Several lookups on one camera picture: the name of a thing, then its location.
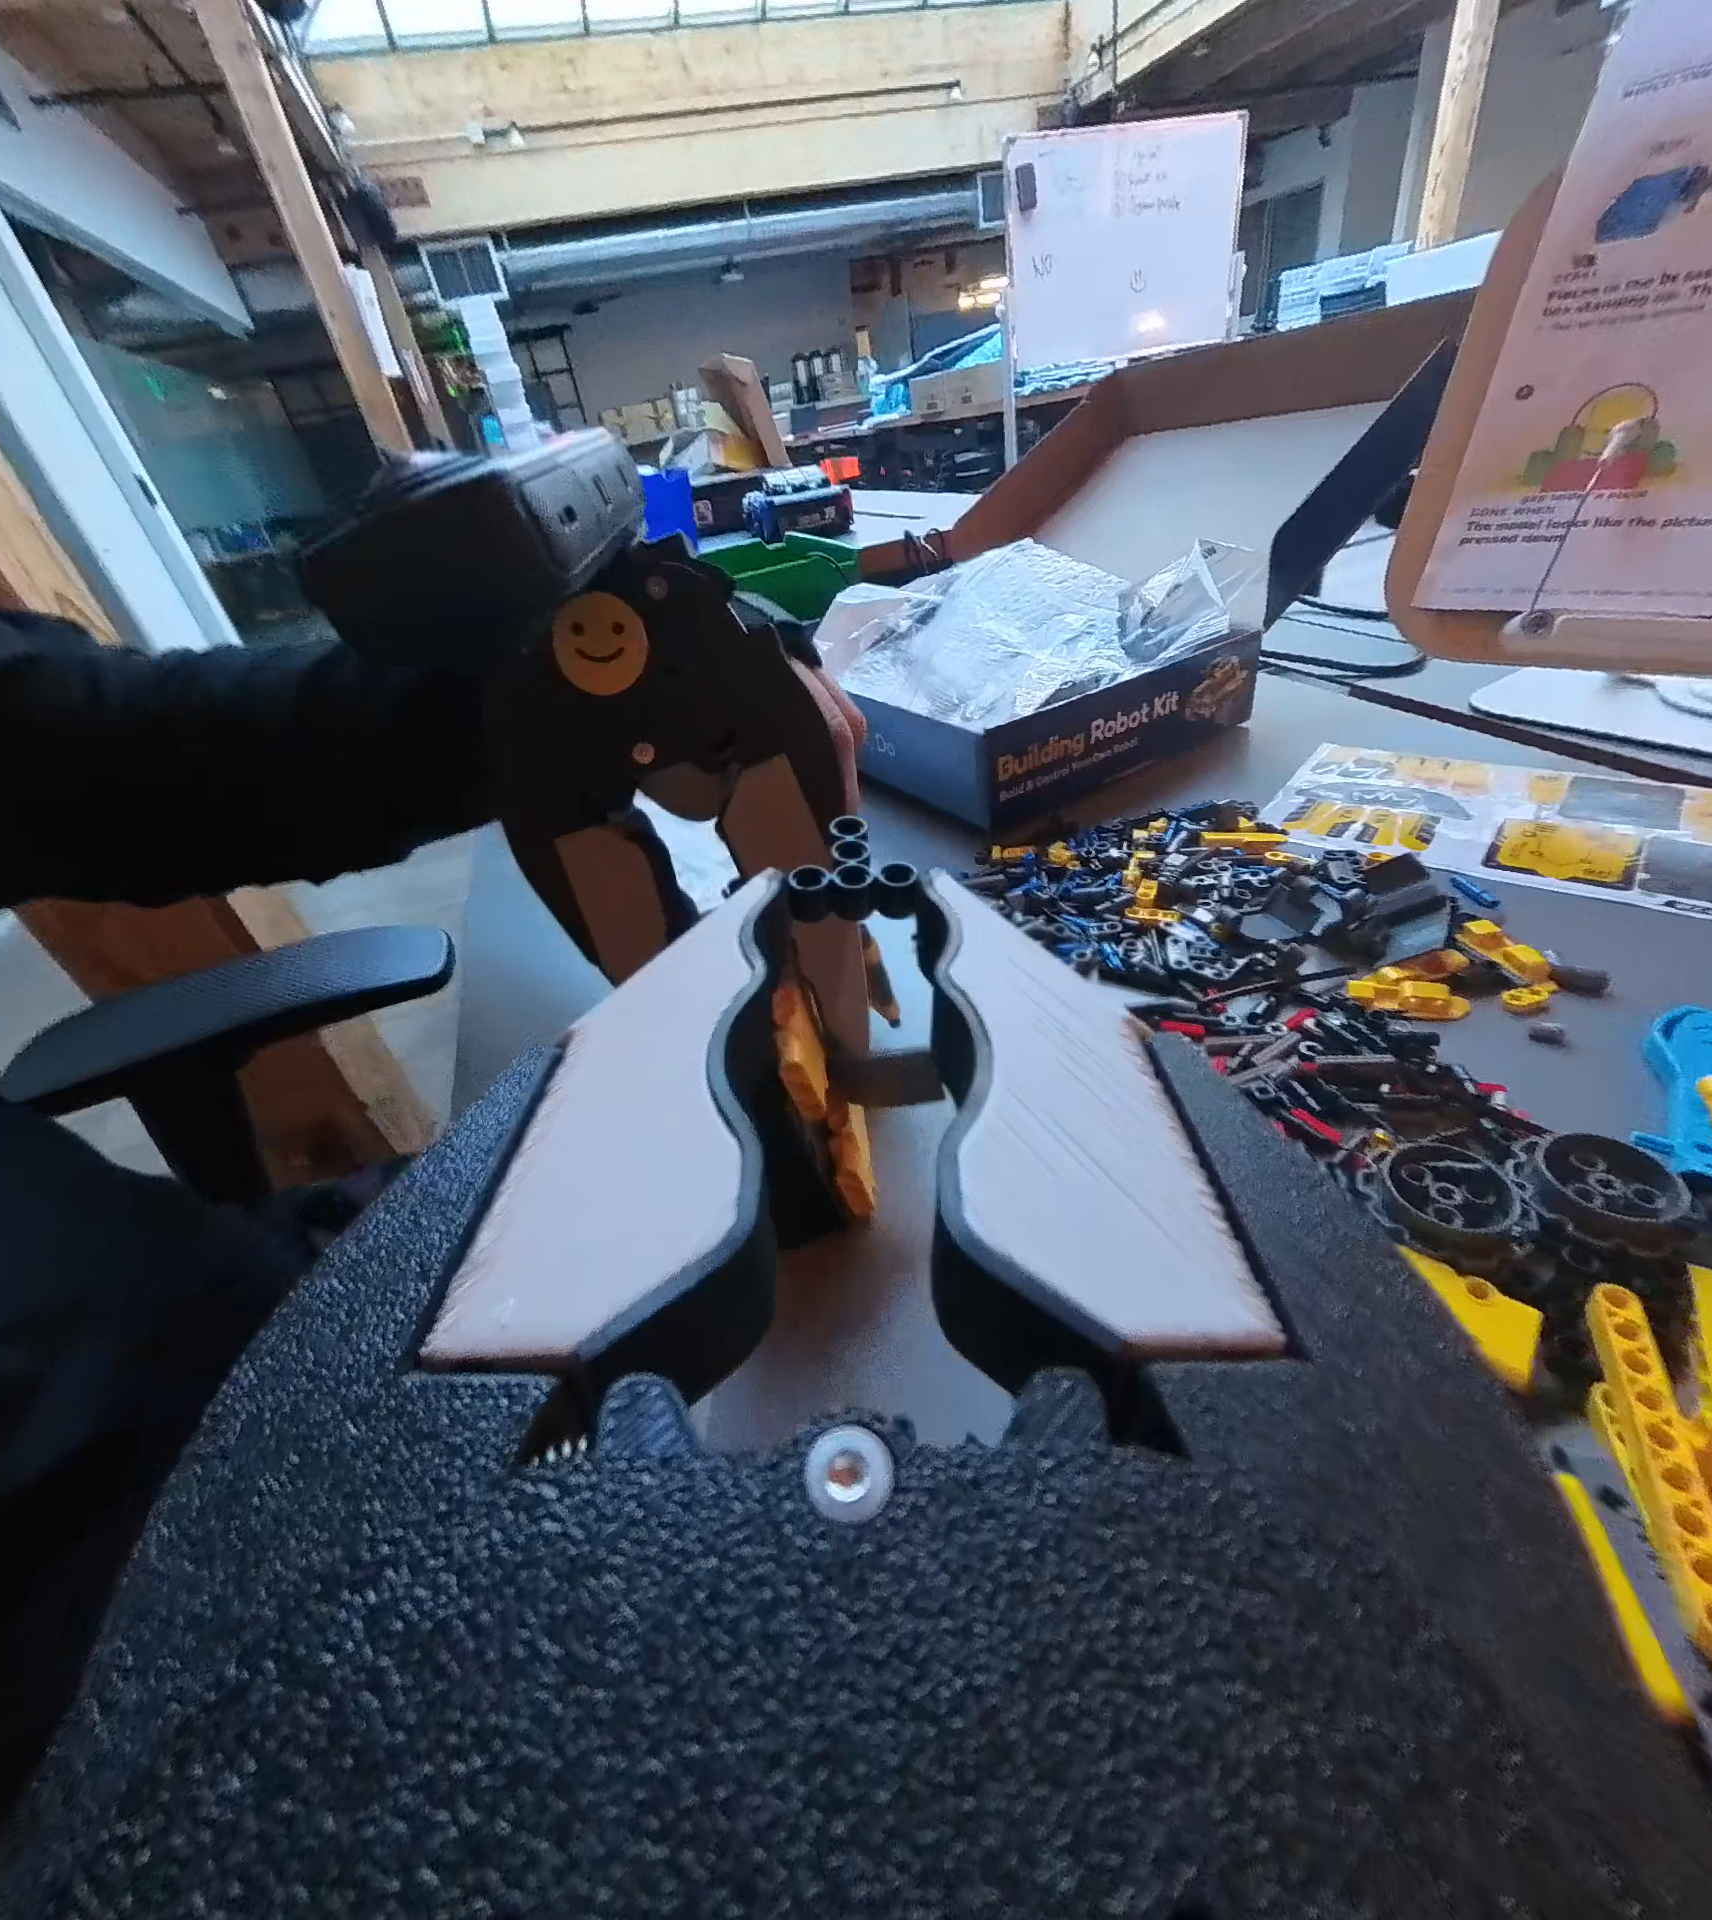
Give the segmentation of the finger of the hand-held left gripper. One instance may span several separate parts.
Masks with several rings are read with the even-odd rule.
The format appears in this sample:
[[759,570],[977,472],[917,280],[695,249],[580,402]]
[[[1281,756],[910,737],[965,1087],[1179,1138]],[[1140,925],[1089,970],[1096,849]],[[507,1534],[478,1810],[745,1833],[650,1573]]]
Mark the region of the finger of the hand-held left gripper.
[[649,815],[563,833],[555,853],[585,939],[611,987],[681,941],[700,921]]
[[[740,873],[831,868],[831,842],[815,819],[788,756],[760,761],[733,779],[718,833]],[[868,970],[857,925],[829,912],[815,925],[792,921],[798,979],[808,987],[825,1038],[839,1052],[871,1052]]]

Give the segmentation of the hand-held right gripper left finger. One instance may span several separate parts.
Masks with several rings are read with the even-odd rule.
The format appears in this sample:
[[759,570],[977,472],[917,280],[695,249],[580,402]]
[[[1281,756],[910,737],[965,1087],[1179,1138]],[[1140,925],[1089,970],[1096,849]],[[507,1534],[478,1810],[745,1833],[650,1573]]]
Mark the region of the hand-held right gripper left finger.
[[421,1347],[447,1375],[733,1375],[778,1248],[749,1098],[782,884],[750,879],[565,1037]]

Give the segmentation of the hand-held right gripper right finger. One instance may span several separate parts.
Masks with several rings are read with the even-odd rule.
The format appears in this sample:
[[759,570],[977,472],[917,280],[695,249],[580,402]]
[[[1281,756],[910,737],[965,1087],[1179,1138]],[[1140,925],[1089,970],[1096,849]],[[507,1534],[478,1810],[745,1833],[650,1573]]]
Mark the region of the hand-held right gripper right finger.
[[1105,1362],[1273,1361],[1287,1331],[1126,1002],[959,876],[922,886],[954,1105],[937,1217],[962,1268]]

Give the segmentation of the yellow toy brick vehicle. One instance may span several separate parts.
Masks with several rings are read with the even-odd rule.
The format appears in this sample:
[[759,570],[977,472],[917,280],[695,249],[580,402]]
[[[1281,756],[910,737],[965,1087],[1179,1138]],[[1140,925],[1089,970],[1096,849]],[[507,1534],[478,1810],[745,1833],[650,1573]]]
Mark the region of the yellow toy brick vehicle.
[[853,1052],[839,1045],[800,968],[805,934],[853,939],[836,955],[857,961],[866,1013],[898,1029],[900,1007],[873,923],[910,921],[921,886],[912,864],[875,859],[868,824],[857,816],[832,821],[827,864],[786,876],[792,949],[773,988],[774,1092],[765,1109],[771,1217],[782,1252],[866,1225],[879,1207],[873,1117],[937,1106],[947,1097],[930,1048]]

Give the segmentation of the grey desk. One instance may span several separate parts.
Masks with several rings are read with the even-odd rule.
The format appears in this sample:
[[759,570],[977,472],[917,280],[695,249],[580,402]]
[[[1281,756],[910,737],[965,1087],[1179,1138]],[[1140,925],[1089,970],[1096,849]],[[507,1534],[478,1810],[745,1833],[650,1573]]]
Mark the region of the grey desk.
[[[1338,667],[1391,660],[1386,639],[1328,618],[1287,618],[1276,646],[1310,664],[1267,667],[1249,685],[1253,719],[1176,756],[1130,758],[1115,781],[1072,796],[1052,791],[1061,819],[1086,827],[1161,804],[1270,801],[1316,747],[1383,748],[1618,775],[1609,747],[1561,733],[1478,733],[1468,687],[1482,670],[1431,664],[1413,679],[1346,685]],[[1503,1013],[1475,1013],[1447,1033],[1445,1055],[1565,1132],[1627,1138],[1660,1117],[1641,1047],[1663,1010],[1712,1009],[1712,923],[1537,886],[1494,891],[1522,939],[1582,968],[1611,972],[1605,999],[1572,999],[1565,1047],[1537,1045]],[[485,829],[460,936],[451,1117],[465,1114],[536,1045],[552,1045],[607,997],[514,867],[498,829]],[[930,1257],[933,1201],[903,1192],[904,1226],[886,1245],[820,1243],[786,1261],[776,1318],[745,1370],[695,1408],[696,1429],[727,1451],[773,1444],[808,1414],[863,1407],[900,1416],[928,1444],[991,1443],[1008,1429],[1012,1399],[941,1336]]]

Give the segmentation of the green plastic bin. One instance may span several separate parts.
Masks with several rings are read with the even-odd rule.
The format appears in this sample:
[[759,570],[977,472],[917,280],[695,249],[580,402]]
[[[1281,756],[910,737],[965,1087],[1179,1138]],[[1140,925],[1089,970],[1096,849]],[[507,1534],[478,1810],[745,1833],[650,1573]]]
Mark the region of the green plastic bin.
[[705,541],[698,559],[722,573],[736,597],[776,609],[805,626],[820,623],[863,573],[855,543],[817,534]]

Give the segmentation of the pile of small brick parts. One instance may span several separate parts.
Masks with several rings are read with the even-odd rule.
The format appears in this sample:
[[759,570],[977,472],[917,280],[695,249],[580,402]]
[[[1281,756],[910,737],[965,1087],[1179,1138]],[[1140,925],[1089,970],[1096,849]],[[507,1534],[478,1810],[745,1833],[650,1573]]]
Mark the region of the pile of small brick parts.
[[1514,1160],[1545,1126],[1449,1060],[1445,1029],[1492,1007],[1563,1045],[1565,1001],[1611,997],[1613,975],[1513,933],[1396,816],[1363,821],[1373,836],[1327,849],[1200,803],[993,845],[962,884],[1081,979],[1132,993],[1148,1034],[1204,1051],[1319,1162],[1356,1177],[1429,1141]]

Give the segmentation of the clear plastic bags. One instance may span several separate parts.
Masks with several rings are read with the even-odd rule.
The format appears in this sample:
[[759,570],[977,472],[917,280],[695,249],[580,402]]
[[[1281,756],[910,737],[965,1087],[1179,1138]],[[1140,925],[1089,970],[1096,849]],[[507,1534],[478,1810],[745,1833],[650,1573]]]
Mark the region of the clear plastic bags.
[[900,588],[851,586],[815,649],[848,696],[986,733],[1199,660],[1259,612],[1259,556],[1196,541],[1138,582],[1017,541]]

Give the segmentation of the dark blue cardboard kit box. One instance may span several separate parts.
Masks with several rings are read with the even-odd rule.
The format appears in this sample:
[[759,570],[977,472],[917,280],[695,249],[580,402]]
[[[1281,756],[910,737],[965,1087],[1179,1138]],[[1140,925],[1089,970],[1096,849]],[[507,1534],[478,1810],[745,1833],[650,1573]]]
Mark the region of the dark blue cardboard kit box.
[[[1086,693],[984,733],[853,696],[868,723],[859,754],[868,784],[973,829],[1010,829],[1061,812],[1065,804],[1052,793],[1070,798],[1116,781],[1120,762],[1183,756],[1211,733],[1244,727],[1254,706],[1249,687],[1262,675],[1264,645],[1278,621],[1325,586],[1328,565],[1373,526],[1421,464],[1457,351],[1438,349],[1270,549],[1253,551],[1262,601],[1259,612],[1242,616],[1238,634],[1132,685]],[[903,586],[967,562],[973,559],[928,561]]]

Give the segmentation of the yellow and grey sticker sheet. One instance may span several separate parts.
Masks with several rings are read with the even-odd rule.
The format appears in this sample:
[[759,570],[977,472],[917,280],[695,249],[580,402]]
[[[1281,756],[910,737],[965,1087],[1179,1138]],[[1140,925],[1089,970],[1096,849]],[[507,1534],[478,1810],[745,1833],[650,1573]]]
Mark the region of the yellow and grey sticker sheet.
[[1712,786],[1327,742],[1259,816],[1304,847],[1413,854],[1484,891],[1712,923]]

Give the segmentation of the blue brick separator tool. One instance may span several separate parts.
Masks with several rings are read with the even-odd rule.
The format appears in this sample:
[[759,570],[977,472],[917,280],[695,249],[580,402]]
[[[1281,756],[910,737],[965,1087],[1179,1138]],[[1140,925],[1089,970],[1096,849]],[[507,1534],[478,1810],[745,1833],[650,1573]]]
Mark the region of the blue brick separator tool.
[[1633,1144],[1676,1179],[1712,1188],[1712,1117],[1703,1094],[1712,1078],[1712,1010],[1685,1004],[1660,1014],[1641,1055],[1658,1081],[1666,1131],[1634,1132]]

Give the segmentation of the yellow and grey brick assembly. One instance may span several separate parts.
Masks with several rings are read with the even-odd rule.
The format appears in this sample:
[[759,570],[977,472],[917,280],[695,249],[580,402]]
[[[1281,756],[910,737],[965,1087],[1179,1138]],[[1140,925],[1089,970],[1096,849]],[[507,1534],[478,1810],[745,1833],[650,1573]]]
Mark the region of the yellow and grey brick assembly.
[[1712,1725],[1712,1262],[1565,1243],[1552,1262],[1399,1252],[1530,1418],[1638,1693]]

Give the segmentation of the white board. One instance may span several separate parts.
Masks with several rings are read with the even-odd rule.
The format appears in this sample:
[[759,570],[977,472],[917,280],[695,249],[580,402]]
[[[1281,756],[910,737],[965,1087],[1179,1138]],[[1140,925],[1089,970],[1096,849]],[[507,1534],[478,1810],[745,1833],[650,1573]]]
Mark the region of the white board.
[[1014,136],[1005,150],[1012,373],[1226,342],[1238,319],[1244,111]]

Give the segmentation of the white flat pad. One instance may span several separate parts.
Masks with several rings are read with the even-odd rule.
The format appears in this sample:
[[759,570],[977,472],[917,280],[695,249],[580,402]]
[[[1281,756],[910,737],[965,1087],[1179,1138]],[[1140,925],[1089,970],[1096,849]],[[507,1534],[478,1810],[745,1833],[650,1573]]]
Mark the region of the white flat pad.
[[1521,668],[1470,693],[1486,719],[1712,758],[1712,679]]

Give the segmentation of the printed paper sheet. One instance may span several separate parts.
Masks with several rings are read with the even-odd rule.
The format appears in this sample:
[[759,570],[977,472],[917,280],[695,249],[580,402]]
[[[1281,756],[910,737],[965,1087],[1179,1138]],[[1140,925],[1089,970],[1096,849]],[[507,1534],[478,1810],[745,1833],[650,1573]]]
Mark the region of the printed paper sheet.
[[1413,607],[1712,618],[1712,5],[1630,5]]

